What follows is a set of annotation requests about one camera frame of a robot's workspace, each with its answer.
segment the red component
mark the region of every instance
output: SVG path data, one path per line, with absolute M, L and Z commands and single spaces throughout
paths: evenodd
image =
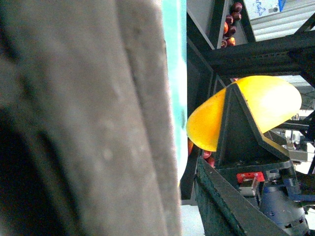
M 242 19 L 242 15 L 239 12 L 233 12 L 231 16 L 233 17 L 234 21 L 240 21 Z
M 203 159 L 207 159 L 209 156 L 211 156 L 212 152 L 211 151 L 203 151 Z
M 191 154 L 193 142 L 188 138 L 188 156 Z
M 207 158 L 206 162 L 208 162 L 208 164 L 213 168 L 215 167 L 215 159 L 213 157 L 210 156 L 209 158 Z
M 240 12 L 243 9 L 243 5 L 240 2 L 236 2 L 232 6 L 232 10 L 235 12 Z
M 257 180 L 259 182 L 265 181 L 265 177 L 262 172 L 239 173 L 236 175 L 236 178 L 239 183 L 243 183 L 244 180 L 254 179 L 255 176 L 257 176 Z

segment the yellow plastic cover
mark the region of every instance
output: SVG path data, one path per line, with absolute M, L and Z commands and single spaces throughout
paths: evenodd
M 249 76 L 235 81 L 262 133 L 294 116 L 301 108 L 299 91 L 273 76 Z M 188 118 L 187 135 L 204 150 L 216 151 L 226 89 L 209 98 Z

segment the machinery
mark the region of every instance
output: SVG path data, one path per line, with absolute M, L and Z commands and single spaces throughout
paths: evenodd
M 237 84 L 226 88 L 215 168 L 198 159 L 196 200 L 205 235 L 307 236 L 314 175 L 295 172 L 264 137 Z

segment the metal beam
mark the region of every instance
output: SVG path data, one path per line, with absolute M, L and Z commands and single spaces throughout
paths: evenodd
M 308 130 L 309 126 L 306 124 L 291 124 L 291 123 L 282 123 L 276 128 L 279 129 L 288 129 L 288 130 Z
M 213 14 L 208 37 L 215 48 L 221 47 L 224 22 L 228 13 L 229 0 L 214 0 Z
M 234 68 L 231 64 L 226 66 L 212 66 L 222 79 L 243 78 L 251 75 L 294 75 L 299 74 L 300 67 L 294 63 L 279 66 L 246 66 L 244 68 Z
M 188 157 L 187 166 L 181 179 L 181 195 L 182 200 L 187 200 L 186 202 L 183 202 L 186 205 L 191 204 L 190 200 L 192 195 L 193 177 L 195 175 L 197 159 L 200 153 L 200 149 L 194 145 L 192 152 Z
M 248 58 L 242 58 L 242 63 L 240 63 L 240 58 L 228 57 L 219 58 L 211 60 L 212 65 L 226 65 L 227 63 L 232 64 L 234 68 L 242 68 L 245 66 L 251 66 L 253 64 L 259 65 L 274 65 L 274 64 L 288 64 L 292 59 L 287 55 L 287 52 L 283 53 L 269 53 L 261 55 L 250 55 Z
M 214 94 L 214 88 L 217 85 L 217 81 L 215 79 L 216 76 L 217 76 L 217 74 L 215 74 L 215 73 L 212 73 L 212 75 L 211 75 L 211 83 L 209 84 L 207 99 L 212 97 Z
M 189 9 L 187 9 L 187 38 L 190 38 L 196 48 L 201 52 L 214 49 L 213 44 L 203 32 L 201 26 Z
M 243 5 L 243 10 L 242 10 L 242 27 L 244 29 L 245 36 L 247 38 L 247 41 L 249 43 L 256 42 L 256 38 L 254 35 L 254 32 L 252 31 L 252 25 L 250 18 L 248 16 L 247 9 L 245 7 L 245 3 L 243 0 L 238 0 Z
M 300 125 L 309 125 L 312 122 L 307 119 L 307 117 L 303 120 L 287 120 L 285 123 L 289 123 L 289 124 L 300 124 Z
M 229 61 L 230 59 L 238 59 L 242 61 L 243 59 L 255 58 L 257 55 L 297 51 L 315 47 L 314 38 L 315 31 L 309 31 L 234 47 L 209 50 L 205 53 L 205 59 L 212 65 L 216 64 L 218 60 Z
M 214 84 L 214 87 L 213 87 L 213 91 L 212 91 L 212 95 L 216 94 L 217 93 L 217 84 L 218 84 L 218 74 L 215 73 L 214 75 L 214 78 L 215 78 L 215 84 Z
M 315 117 L 315 111 L 310 113 L 304 120 L 310 120 L 310 119 L 313 119 L 314 117 Z
M 273 130 L 264 133 L 264 136 L 279 145 L 286 145 L 286 138 Z
M 220 82 L 220 84 L 222 85 L 223 88 L 226 87 L 226 85 L 224 84 L 224 82 L 222 81 L 222 79 L 220 78 L 220 76 L 218 76 L 218 81 Z
M 197 49 L 194 45 L 193 41 L 187 37 L 187 48 L 193 50 L 193 53 L 189 54 L 189 59 L 197 60 L 199 64 L 202 64 L 209 72 L 213 73 L 213 69 L 211 68 L 210 64 L 205 60 L 201 52 Z
M 306 135 L 307 135 L 307 133 L 306 133 L 305 130 L 299 130 L 299 131 L 300 131 L 300 133 L 301 133 L 303 136 L 306 136 Z
M 310 31 L 315 26 L 315 13 L 295 32 L 295 34 Z
M 289 52 L 288 55 L 300 65 L 300 75 L 315 88 L 315 48 Z
M 309 171 L 308 171 L 308 175 L 311 175 L 311 174 L 314 174 L 314 170 L 315 170 L 315 158 L 313 158 L 312 162 L 311 162 L 311 166 L 309 168 Z

